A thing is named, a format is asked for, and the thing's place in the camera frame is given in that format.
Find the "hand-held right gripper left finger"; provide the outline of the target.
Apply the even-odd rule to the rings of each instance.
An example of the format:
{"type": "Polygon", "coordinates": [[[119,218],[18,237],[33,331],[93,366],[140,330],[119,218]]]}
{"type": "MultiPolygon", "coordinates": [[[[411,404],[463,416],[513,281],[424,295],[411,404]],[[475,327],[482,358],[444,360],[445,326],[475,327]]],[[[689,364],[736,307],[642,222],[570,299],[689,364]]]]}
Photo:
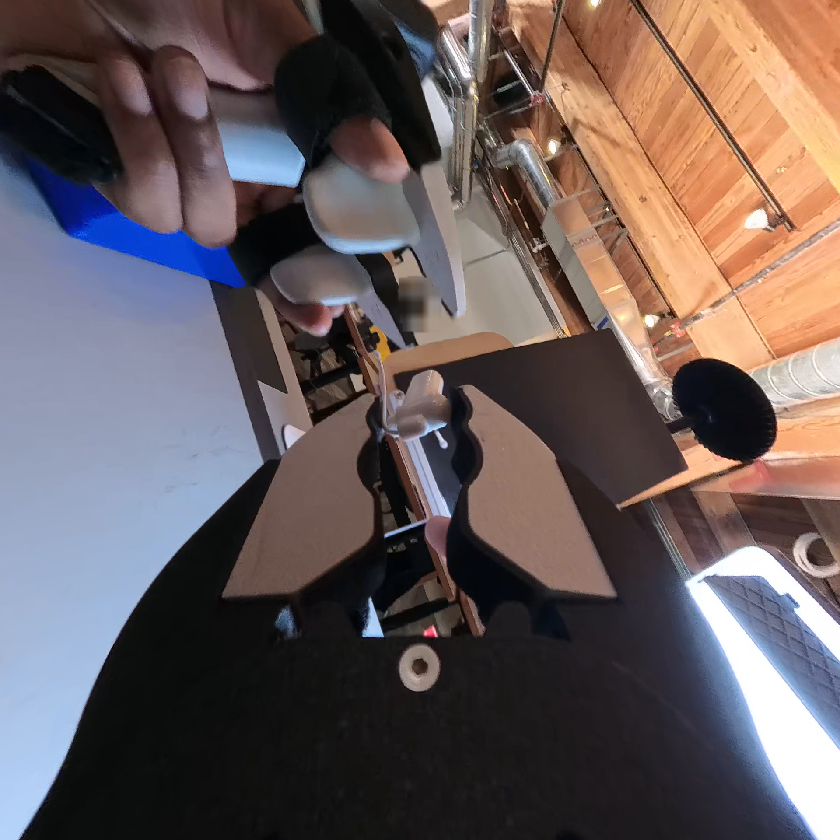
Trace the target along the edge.
{"type": "Polygon", "coordinates": [[[281,457],[226,582],[226,601],[367,601],[385,576],[379,401],[309,429],[281,457]]]}

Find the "studio light panel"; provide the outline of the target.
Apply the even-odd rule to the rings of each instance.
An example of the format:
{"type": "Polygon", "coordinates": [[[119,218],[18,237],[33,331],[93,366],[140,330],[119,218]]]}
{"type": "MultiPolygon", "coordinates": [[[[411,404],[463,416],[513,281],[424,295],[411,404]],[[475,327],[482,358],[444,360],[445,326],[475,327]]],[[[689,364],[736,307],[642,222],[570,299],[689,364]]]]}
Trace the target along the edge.
{"type": "Polygon", "coordinates": [[[763,752],[813,838],[838,838],[838,611],[770,551],[731,552],[686,589],[763,752]]]}

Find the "black floor lamp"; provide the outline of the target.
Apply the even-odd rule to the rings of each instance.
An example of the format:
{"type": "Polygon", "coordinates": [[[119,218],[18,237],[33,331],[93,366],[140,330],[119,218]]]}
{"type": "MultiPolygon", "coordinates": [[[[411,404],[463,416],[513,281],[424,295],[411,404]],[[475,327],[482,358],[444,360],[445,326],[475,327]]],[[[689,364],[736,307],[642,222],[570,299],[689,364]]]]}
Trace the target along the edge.
{"type": "Polygon", "coordinates": [[[672,394],[679,416],[667,421],[669,432],[691,431],[703,448],[718,457],[750,462],[775,444],[778,424],[770,399],[733,364],[693,360],[677,371],[672,394]]]}

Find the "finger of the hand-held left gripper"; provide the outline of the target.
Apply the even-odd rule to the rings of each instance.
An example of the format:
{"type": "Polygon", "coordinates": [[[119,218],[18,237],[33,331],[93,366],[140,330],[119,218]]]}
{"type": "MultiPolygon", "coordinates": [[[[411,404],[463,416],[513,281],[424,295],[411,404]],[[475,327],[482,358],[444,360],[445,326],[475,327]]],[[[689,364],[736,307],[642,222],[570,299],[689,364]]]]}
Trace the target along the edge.
{"type": "Polygon", "coordinates": [[[391,311],[374,289],[368,289],[360,295],[358,306],[371,323],[381,330],[384,336],[390,342],[394,343],[399,350],[404,350],[407,347],[403,334],[397,327],[391,311]]]}
{"type": "Polygon", "coordinates": [[[466,281],[459,233],[444,167],[427,163],[403,182],[403,191],[419,229],[412,246],[423,274],[453,318],[466,313],[466,281]]]}

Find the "white tag with wire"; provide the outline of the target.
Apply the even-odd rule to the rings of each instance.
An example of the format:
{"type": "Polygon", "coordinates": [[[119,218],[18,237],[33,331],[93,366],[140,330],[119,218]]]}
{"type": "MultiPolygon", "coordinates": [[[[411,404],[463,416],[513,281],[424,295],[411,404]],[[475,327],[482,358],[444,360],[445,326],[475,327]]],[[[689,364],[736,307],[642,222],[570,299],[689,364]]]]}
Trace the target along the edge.
{"type": "Polygon", "coordinates": [[[378,414],[374,415],[375,429],[379,435],[411,442],[432,434],[438,446],[446,450],[448,442],[441,433],[451,419],[452,406],[444,395],[444,380],[435,370],[425,370],[413,375],[404,392],[386,389],[385,365],[379,351],[373,358],[377,368],[376,394],[379,397],[378,414]]]}

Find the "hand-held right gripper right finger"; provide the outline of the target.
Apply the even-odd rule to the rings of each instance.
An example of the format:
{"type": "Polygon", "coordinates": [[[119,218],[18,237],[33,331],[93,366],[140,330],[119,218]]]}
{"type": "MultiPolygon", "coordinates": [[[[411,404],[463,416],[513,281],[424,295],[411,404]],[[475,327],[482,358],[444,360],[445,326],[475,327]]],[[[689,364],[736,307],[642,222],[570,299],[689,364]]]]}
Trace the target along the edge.
{"type": "Polygon", "coordinates": [[[552,449],[475,386],[451,396],[460,491],[446,560],[479,616],[509,602],[538,615],[557,601],[614,601],[615,585],[552,449]]]}

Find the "silver wall pipe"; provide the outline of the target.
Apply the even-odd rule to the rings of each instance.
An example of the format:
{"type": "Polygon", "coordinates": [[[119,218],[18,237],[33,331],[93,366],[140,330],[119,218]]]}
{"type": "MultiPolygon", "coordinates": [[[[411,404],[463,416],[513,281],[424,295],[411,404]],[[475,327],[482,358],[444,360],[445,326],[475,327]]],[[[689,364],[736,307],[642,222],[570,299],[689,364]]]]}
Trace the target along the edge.
{"type": "Polygon", "coordinates": [[[460,207],[469,204],[473,190],[480,87],[489,66],[493,9],[492,1],[470,1],[468,12],[450,18],[438,36],[438,62],[448,81],[453,103],[450,184],[460,207]]]}

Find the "blue plastic bin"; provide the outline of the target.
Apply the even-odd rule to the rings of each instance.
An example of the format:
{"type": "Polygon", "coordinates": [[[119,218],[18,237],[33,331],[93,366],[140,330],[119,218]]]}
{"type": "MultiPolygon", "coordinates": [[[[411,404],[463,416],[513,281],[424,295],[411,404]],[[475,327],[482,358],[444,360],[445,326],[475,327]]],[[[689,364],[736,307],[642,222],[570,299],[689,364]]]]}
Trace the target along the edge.
{"type": "Polygon", "coordinates": [[[92,185],[56,175],[29,155],[24,162],[59,226],[72,238],[228,287],[245,287],[226,248],[201,246],[183,232],[155,233],[124,216],[92,185]]]}

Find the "person's left hand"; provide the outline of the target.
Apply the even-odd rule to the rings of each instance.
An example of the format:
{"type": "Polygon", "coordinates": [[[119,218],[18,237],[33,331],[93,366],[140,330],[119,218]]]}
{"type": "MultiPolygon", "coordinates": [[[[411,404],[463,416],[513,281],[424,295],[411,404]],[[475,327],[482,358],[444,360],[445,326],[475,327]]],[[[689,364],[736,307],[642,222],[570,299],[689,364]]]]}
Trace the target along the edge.
{"type": "Polygon", "coordinates": [[[2,2],[2,73],[34,57],[75,60],[92,68],[92,87],[122,170],[100,182],[88,164],[70,161],[77,143],[2,95],[2,136],[28,156],[78,183],[97,186],[126,217],[158,234],[183,232],[199,245],[230,245],[260,214],[291,204],[289,187],[235,182],[212,113],[212,86],[242,92],[273,87],[278,66],[318,59],[304,70],[303,91],[285,102],[324,102],[344,116],[315,130],[345,164],[384,183],[402,183],[411,169],[403,150],[365,102],[359,63],[322,40],[289,1],[2,2]]]}

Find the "silver ventilation duct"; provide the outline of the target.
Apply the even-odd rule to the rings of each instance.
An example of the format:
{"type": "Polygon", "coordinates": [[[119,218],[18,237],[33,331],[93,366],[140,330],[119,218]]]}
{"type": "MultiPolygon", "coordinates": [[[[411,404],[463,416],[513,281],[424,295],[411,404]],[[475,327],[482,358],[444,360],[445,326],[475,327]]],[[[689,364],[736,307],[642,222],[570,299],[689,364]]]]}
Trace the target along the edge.
{"type": "Polygon", "coordinates": [[[532,141],[517,139],[509,143],[496,145],[488,152],[489,161],[494,168],[515,168],[534,194],[543,215],[563,196],[559,184],[554,178],[548,164],[543,159],[539,147],[532,141]]]}
{"type": "Polygon", "coordinates": [[[839,339],[792,353],[749,375],[775,412],[839,396],[839,339]]]}

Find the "black board on white stand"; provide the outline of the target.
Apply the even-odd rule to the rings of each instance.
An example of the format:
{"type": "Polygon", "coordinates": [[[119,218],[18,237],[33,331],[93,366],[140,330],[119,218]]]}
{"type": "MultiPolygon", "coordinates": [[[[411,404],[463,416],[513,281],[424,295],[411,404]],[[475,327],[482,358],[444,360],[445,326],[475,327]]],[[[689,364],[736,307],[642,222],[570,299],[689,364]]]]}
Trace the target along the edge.
{"type": "MultiPolygon", "coordinates": [[[[428,369],[443,377],[451,415],[453,390],[473,385],[527,425],[559,460],[617,598],[543,608],[557,603],[572,637],[592,644],[604,637],[665,647],[685,634],[690,598],[634,522],[616,509],[684,464],[612,335],[591,332],[444,364],[435,359],[426,369],[416,361],[405,374],[428,369]]],[[[454,436],[452,416],[448,431],[454,436]]],[[[451,445],[449,469],[456,475],[455,440],[451,445]]]]}

